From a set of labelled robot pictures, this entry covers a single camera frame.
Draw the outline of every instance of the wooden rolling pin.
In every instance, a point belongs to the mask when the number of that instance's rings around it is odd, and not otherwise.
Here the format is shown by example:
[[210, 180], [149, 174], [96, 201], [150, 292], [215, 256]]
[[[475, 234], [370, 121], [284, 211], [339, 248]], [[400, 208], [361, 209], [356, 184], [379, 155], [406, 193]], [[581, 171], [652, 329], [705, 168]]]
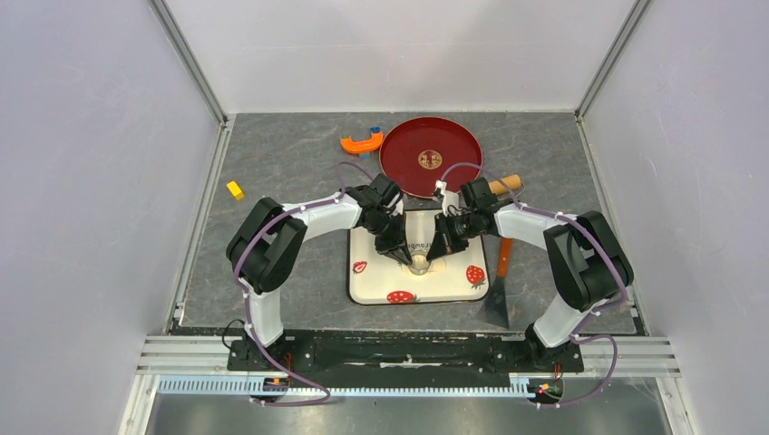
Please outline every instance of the wooden rolling pin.
[[[507, 185], [510, 186], [510, 189], [518, 189], [521, 187], [521, 177], [514, 174], [503, 177], [502, 181], [507, 183]], [[489, 189], [492, 190], [494, 195], [501, 195], [507, 191], [507, 189], [497, 180], [489, 183]]]

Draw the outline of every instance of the red strawberry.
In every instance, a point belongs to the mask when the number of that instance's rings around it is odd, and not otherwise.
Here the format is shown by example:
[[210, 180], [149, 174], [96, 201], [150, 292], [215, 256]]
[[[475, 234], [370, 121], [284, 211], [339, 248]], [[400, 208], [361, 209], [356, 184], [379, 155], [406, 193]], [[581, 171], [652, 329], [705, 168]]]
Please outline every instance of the red strawberry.
[[357, 262], [355, 262], [355, 264], [353, 265], [353, 273], [356, 274], [356, 275], [360, 274], [361, 272], [363, 272], [365, 270], [366, 266], [368, 266], [368, 262], [367, 261], [357, 261]]
[[486, 284], [486, 274], [483, 273], [483, 269], [478, 266], [467, 266], [467, 280], [472, 284], [472, 288], [478, 288], [481, 285]]
[[389, 302], [390, 304], [408, 304], [414, 301], [416, 301], [415, 295], [412, 295], [409, 292], [405, 292], [402, 290], [398, 290], [396, 292], [392, 292], [391, 294], [387, 295], [387, 302]]

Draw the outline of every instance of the white wall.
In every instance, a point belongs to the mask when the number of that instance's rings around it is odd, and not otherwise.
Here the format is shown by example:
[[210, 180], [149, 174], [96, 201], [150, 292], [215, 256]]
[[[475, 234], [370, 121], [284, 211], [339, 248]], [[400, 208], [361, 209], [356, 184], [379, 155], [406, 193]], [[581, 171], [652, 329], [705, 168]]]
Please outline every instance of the white wall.
[[169, 0], [224, 109], [574, 109], [632, 0]]
[[146, 2], [0, 5], [0, 432], [117, 431], [216, 133]]
[[766, 433], [769, 4], [654, 2], [587, 117], [706, 434]]

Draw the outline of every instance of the round red tray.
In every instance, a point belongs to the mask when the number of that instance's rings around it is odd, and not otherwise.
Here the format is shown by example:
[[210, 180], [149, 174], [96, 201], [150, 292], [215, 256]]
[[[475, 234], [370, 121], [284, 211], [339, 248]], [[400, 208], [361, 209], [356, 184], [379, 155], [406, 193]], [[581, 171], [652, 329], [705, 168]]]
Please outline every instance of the round red tray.
[[[432, 198], [435, 181], [454, 163], [482, 165], [481, 146], [472, 134], [454, 121], [423, 117], [406, 121], [384, 137], [379, 164], [402, 191], [419, 198]], [[474, 168], [457, 168], [446, 178], [448, 189], [476, 177]]]

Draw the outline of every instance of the orange connector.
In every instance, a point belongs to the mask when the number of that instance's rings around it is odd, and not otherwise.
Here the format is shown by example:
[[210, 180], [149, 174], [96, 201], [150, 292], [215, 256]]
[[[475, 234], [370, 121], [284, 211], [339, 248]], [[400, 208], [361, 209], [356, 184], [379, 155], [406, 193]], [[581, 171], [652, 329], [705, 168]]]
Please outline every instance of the orange connector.
[[379, 127], [372, 127], [371, 138], [369, 139], [356, 142], [350, 139], [349, 136], [345, 136], [340, 141], [342, 142], [342, 148], [350, 154], [368, 157], [370, 152], [378, 150], [382, 146], [384, 139], [385, 135], [382, 133], [382, 130]]

